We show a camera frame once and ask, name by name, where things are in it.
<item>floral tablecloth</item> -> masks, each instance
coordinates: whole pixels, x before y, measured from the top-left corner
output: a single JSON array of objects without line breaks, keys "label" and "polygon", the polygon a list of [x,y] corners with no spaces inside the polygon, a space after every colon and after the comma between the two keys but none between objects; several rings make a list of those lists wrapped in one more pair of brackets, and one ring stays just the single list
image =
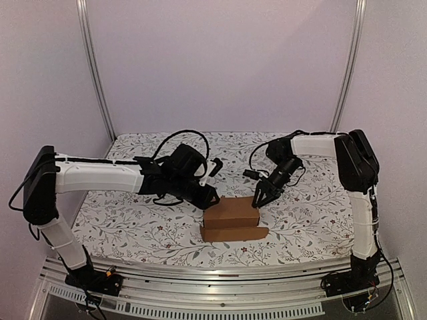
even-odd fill
[{"label": "floral tablecloth", "polygon": [[[279,133],[206,133],[210,159],[219,157],[223,169],[209,184],[221,196],[250,196],[256,182],[242,173],[252,150]],[[121,135],[108,157],[131,159],[150,156],[167,133]],[[161,155],[187,143],[204,154],[196,135],[168,142]],[[254,167],[275,165],[262,148]],[[260,225],[270,229],[265,239],[246,242],[204,243],[199,233],[201,210],[182,203],[160,207],[152,196],[117,191],[90,191],[73,225],[73,232],[92,255],[166,265],[233,267],[283,265],[349,255],[353,242],[350,200],[338,179],[336,162],[325,157],[302,157],[306,174],[280,199],[262,207]],[[301,171],[296,171],[294,179]]]}]

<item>robotic arm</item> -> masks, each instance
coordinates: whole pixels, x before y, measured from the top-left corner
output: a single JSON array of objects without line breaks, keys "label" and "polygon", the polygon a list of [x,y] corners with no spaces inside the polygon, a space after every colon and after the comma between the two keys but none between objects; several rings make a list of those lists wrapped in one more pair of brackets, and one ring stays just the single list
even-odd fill
[{"label": "robotic arm", "polygon": [[199,209],[207,209],[220,201],[216,190],[206,181],[221,167],[218,158],[208,161],[184,144],[170,156],[156,160],[135,157],[133,161],[70,157],[56,154],[52,146],[44,146],[25,177],[23,215],[62,258],[69,274],[67,284],[117,296],[121,276],[114,273],[114,268],[107,272],[94,270],[85,247],[77,242],[56,208],[56,194],[117,190],[157,195],[157,200],[170,194],[180,202],[185,200]]},{"label": "robotic arm", "polygon": [[336,135],[296,131],[269,142],[266,155],[277,167],[268,177],[259,178],[253,207],[262,207],[280,197],[292,174],[303,167],[298,156],[336,159],[340,182],[352,205],[354,246],[350,257],[351,271],[324,277],[322,286],[327,296],[334,296],[369,288],[371,283],[379,284],[376,266],[381,256],[376,240],[376,185],[380,167],[363,131]]}]

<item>ventilation grille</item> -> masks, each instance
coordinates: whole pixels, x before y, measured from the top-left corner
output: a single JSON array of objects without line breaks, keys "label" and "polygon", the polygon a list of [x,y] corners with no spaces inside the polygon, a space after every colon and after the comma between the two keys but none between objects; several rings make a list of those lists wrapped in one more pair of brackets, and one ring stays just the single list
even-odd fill
[{"label": "ventilation grille", "polygon": [[[77,289],[51,284],[50,294],[77,303],[85,303],[85,295]],[[184,311],[161,307],[148,307],[139,303],[117,301],[112,311],[126,315],[135,315],[146,319],[167,320],[282,320],[303,319],[324,315],[321,303],[301,307],[287,307],[259,311]]]}]

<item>brown box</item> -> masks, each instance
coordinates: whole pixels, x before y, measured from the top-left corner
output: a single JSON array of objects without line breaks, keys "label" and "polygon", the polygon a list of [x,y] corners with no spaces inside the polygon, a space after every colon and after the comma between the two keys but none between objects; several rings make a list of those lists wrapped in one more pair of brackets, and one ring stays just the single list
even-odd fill
[{"label": "brown box", "polygon": [[201,238],[205,242],[257,240],[268,228],[258,227],[260,212],[252,207],[253,197],[225,198],[203,214]]}]

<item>vertical metal post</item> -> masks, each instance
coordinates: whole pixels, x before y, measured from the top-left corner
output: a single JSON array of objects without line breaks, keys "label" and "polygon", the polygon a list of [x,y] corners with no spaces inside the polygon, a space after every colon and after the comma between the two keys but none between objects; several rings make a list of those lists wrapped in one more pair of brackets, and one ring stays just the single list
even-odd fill
[{"label": "vertical metal post", "polygon": [[342,81],[340,96],[338,97],[338,103],[335,108],[332,124],[330,126],[330,132],[336,132],[338,130],[338,127],[340,125],[340,121],[342,118],[342,112],[346,104],[348,91],[350,89],[350,84],[352,82],[354,65],[356,64],[356,57],[359,50],[360,38],[362,36],[362,27],[363,27],[363,20],[365,17],[365,8],[366,8],[366,0],[357,0],[356,16],[354,18],[352,42],[350,45],[350,52],[348,55],[346,72],[344,75],[344,79]]},{"label": "vertical metal post", "polygon": [[98,66],[95,58],[95,51],[93,50],[93,41],[89,27],[89,17],[87,16],[86,0],[77,0],[77,12],[79,14],[81,35],[83,37],[83,44],[91,71],[93,87],[95,88],[96,97],[98,100],[99,110],[111,141],[115,141],[116,134],[113,127],[113,121],[108,111],[107,101],[105,100],[104,91],[102,89],[101,78],[99,77]]}]

